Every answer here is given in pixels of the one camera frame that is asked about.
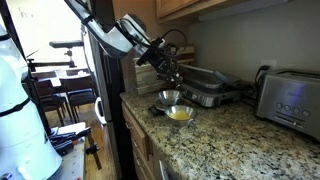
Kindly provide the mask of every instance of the backsplash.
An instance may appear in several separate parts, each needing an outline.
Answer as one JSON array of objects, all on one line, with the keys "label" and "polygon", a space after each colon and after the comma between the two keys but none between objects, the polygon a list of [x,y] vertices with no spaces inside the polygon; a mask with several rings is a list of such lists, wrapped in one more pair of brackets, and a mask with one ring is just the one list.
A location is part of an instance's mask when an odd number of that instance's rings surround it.
[{"label": "backsplash", "polygon": [[276,69],[320,71],[320,1],[294,0],[251,13],[194,24],[196,64],[253,81],[262,62]]}]

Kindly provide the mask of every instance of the floor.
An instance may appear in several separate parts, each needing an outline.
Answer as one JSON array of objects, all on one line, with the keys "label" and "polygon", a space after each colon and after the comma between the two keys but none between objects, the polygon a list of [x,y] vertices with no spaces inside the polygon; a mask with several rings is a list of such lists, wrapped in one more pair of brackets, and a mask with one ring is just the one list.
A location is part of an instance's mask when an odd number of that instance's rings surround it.
[{"label": "floor", "polygon": [[[107,133],[102,129],[96,115],[94,112],[93,104],[84,105],[79,107],[79,117],[80,122],[86,122],[86,126],[90,126],[93,130],[92,137],[98,144],[100,150],[98,151],[98,156],[102,165],[102,169],[98,170],[93,155],[86,155],[85,167],[86,174],[85,178],[87,180],[113,180],[116,179],[115,170],[113,165],[111,149],[109,144],[109,138]],[[49,121],[50,127],[61,126],[58,115],[55,111],[46,112],[47,119]],[[66,114],[64,119],[65,125],[72,124],[73,121],[70,120],[69,116]]]}]

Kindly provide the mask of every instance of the window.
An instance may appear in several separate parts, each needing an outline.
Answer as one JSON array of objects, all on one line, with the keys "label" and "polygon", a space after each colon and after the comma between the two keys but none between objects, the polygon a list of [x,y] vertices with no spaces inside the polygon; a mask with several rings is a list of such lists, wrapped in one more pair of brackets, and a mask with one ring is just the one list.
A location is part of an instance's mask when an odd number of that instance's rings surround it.
[{"label": "window", "polygon": [[[80,20],[64,0],[7,0],[7,3],[25,55],[35,52],[28,58],[35,62],[70,61],[65,55],[67,48],[49,46],[50,41],[81,40]],[[83,48],[74,47],[72,53],[75,64],[86,67]]]}]

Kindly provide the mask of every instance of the yellow liquid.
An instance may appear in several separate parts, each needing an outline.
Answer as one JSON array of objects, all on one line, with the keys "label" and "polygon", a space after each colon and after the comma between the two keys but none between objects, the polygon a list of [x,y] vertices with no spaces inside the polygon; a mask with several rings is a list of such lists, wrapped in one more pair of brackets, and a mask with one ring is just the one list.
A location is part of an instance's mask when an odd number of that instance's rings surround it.
[{"label": "yellow liquid", "polygon": [[190,116],[185,111],[178,111],[176,113],[170,113],[169,117],[175,120],[189,120]]}]

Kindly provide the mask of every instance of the waffle maker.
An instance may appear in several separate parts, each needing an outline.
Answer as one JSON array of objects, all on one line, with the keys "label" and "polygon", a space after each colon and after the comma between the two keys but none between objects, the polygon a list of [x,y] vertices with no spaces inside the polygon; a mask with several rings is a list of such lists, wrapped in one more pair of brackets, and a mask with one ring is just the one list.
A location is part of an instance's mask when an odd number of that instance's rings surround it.
[{"label": "waffle maker", "polygon": [[240,100],[241,91],[236,87],[240,78],[194,66],[180,64],[180,67],[184,78],[182,92],[191,101],[204,107],[217,107]]}]

